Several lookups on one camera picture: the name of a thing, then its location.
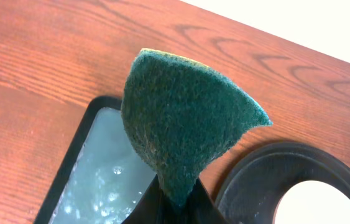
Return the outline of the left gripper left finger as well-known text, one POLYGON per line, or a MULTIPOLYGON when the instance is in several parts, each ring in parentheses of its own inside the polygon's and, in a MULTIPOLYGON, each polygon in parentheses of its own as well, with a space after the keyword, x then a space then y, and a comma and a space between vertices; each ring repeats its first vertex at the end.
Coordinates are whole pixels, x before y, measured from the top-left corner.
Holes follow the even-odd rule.
POLYGON ((164 224, 165 195, 154 177, 135 209, 122 224, 164 224))

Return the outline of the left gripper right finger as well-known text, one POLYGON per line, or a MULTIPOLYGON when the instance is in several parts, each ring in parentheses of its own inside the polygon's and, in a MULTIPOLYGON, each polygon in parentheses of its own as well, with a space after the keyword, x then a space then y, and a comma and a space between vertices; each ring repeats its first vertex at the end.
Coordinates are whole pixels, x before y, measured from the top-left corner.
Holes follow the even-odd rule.
POLYGON ((200 179, 197 179, 188 196, 185 207, 187 224, 227 224, 220 211, 214 206, 209 193, 200 179))

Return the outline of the green yellow sponge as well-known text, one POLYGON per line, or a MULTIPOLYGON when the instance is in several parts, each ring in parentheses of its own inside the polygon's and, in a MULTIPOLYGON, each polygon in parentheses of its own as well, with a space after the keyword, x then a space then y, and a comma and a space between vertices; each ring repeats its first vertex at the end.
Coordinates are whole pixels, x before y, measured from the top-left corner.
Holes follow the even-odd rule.
POLYGON ((147 48, 132 63, 121 117, 134 150, 178 207, 210 163, 249 130, 272 124, 256 100, 226 76, 195 60, 147 48))

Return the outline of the white plate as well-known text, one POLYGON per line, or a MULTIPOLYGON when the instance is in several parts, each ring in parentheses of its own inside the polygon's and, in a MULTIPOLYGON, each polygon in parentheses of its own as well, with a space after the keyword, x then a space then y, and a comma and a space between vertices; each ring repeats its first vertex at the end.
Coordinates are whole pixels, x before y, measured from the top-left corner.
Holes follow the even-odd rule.
POLYGON ((273 224, 350 224, 350 199, 315 180, 301 182, 280 199, 273 224))

